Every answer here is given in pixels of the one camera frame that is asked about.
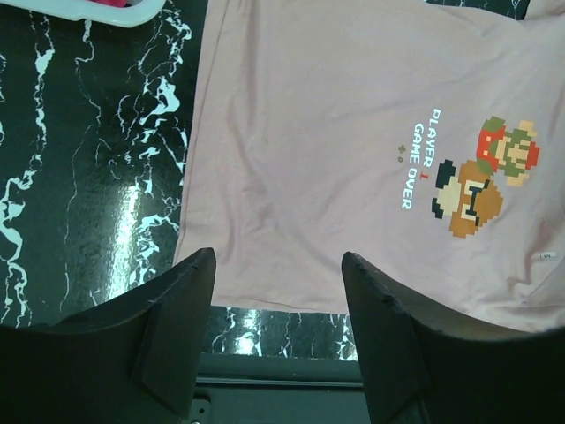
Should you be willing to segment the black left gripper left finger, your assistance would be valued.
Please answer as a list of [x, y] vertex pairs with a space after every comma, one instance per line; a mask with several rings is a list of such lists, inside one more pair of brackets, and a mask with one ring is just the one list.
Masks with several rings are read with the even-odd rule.
[[201, 248], [55, 324], [1, 329], [4, 423], [178, 423], [189, 415], [215, 283]]

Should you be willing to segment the pink printed t-shirt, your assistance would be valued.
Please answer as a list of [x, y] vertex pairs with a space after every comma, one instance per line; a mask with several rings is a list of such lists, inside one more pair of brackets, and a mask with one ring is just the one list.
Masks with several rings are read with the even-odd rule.
[[362, 255], [521, 331], [564, 323], [564, 4], [208, 4], [176, 259], [221, 307], [347, 311]]

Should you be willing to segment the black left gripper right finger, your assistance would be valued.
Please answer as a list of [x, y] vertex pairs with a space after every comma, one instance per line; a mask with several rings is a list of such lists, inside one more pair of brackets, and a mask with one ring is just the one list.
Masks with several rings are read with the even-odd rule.
[[483, 322], [350, 252], [342, 275], [371, 422], [563, 422], [563, 329]]

